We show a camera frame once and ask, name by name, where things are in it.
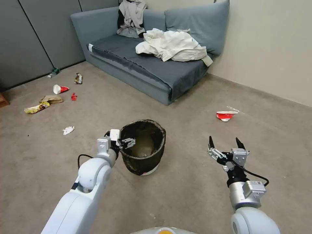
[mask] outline beige wall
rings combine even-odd
[[[213,1],[147,1],[156,10],[204,2]],[[311,9],[309,0],[231,0],[224,51],[208,72],[312,106]]]

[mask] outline trash can rim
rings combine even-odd
[[[164,143],[165,143],[165,132],[166,132],[166,130],[165,130],[163,127],[161,127],[159,123],[157,123],[156,121],[151,120],[151,119],[135,120],[135,121],[133,121],[133,122],[131,122],[131,123],[129,123],[129,124],[123,126],[123,127],[121,128],[120,132],[123,131],[124,127],[129,126],[129,125],[132,125],[132,124],[135,124],[135,123],[137,123],[137,122],[142,122],[142,121],[150,122],[150,123],[155,124],[156,127],[158,127],[159,130],[162,132],[162,134],[163,134],[162,137],[163,137],[163,138],[162,138],[162,142],[161,142],[159,148],[158,148],[154,153],[152,153],[152,154],[150,154],[150,155],[148,155],[148,156],[146,156],[146,157],[135,157],[135,156],[132,156],[132,155],[129,155],[129,154],[125,153],[123,150],[120,150],[120,152],[121,152],[122,154],[127,155],[127,157],[133,158],[133,159],[137,159],[137,160],[142,160],[142,159],[147,159],[147,158],[153,157],[155,154],[157,154],[157,153],[162,149],[162,147],[164,146]]]

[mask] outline black trash bag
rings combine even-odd
[[[166,130],[153,120],[137,120],[120,131],[121,139],[135,138],[136,144],[121,150],[127,169],[140,176],[160,162],[166,143]]]

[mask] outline orange light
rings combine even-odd
[[[158,234],[172,234],[172,232],[168,230],[162,230]]]

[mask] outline couch cushion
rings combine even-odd
[[[138,55],[136,45],[142,41],[143,38],[113,35],[90,43],[94,54],[117,61],[129,69],[167,84],[171,88],[171,100],[189,90],[208,69],[202,60],[163,62],[153,55]]]
[[[152,30],[153,28],[166,31],[166,20],[164,12],[145,9],[143,11],[143,23],[146,31]]]
[[[207,52],[220,55],[224,46],[230,1],[165,11],[167,30],[191,29]]]

